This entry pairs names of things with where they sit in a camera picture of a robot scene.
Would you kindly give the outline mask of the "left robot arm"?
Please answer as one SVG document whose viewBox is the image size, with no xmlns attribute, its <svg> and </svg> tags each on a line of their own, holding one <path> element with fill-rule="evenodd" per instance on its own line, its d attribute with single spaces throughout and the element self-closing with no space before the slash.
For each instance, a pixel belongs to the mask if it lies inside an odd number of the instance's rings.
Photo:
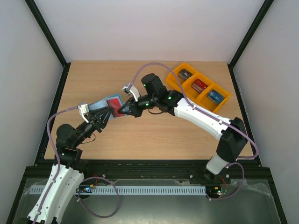
<svg viewBox="0 0 299 224">
<path fill-rule="evenodd" d="M 78 148 L 85 139 L 97 131 L 102 132 L 110 116 L 111 107 L 96 110 L 85 109 L 84 122 L 77 128 L 62 124 L 57 129 L 55 160 L 48 181 L 33 209 L 23 222 L 26 224 L 59 224 L 79 184 L 87 175 L 88 161 L 81 159 Z"/>
</svg>

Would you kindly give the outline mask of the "blue leather card holder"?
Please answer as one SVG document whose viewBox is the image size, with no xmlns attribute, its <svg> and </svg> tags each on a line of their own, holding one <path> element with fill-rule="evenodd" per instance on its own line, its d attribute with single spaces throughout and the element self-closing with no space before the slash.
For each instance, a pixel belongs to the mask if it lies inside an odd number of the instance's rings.
<svg viewBox="0 0 299 224">
<path fill-rule="evenodd" d="M 88 105 L 89 111 L 104 108 L 104 107 L 108 107 L 107 100 L 111 99 L 111 98 L 119 98 L 119 100 L 121 101 L 121 104 L 122 105 L 124 104 L 124 101 L 123 101 L 121 95 L 120 94 L 114 94 L 114 95 L 105 97 L 105 98 L 103 98 L 103 99 L 101 99 L 97 102 L 92 103 L 92 104 L 89 104 Z"/>
</svg>

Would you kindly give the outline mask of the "red credit card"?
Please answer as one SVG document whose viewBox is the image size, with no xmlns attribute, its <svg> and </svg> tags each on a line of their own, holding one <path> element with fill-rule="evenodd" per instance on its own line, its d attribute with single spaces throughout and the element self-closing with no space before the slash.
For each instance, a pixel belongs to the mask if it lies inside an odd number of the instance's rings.
<svg viewBox="0 0 299 224">
<path fill-rule="evenodd" d="M 107 100 L 107 105 L 109 108 L 112 108 L 112 116 L 114 118 L 124 116 L 118 112 L 118 110 L 122 107 L 121 101 L 119 98 L 111 98 Z"/>
</svg>

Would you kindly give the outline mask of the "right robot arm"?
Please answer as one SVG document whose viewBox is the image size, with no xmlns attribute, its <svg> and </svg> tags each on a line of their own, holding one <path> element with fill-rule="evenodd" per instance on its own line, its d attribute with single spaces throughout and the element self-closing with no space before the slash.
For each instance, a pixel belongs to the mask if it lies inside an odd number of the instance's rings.
<svg viewBox="0 0 299 224">
<path fill-rule="evenodd" d="M 137 118 L 143 111 L 156 107 L 162 113 L 188 120 L 210 133 L 219 143 L 215 155 L 206 165 L 204 178 L 210 183 L 218 180 L 220 172 L 237 160 L 248 142 L 244 122 L 238 117 L 234 119 L 221 117 L 191 102 L 179 91 L 167 90 L 154 73 L 144 76 L 141 83 L 147 92 L 143 96 L 132 83 L 122 88 L 131 97 L 118 113 Z"/>
</svg>

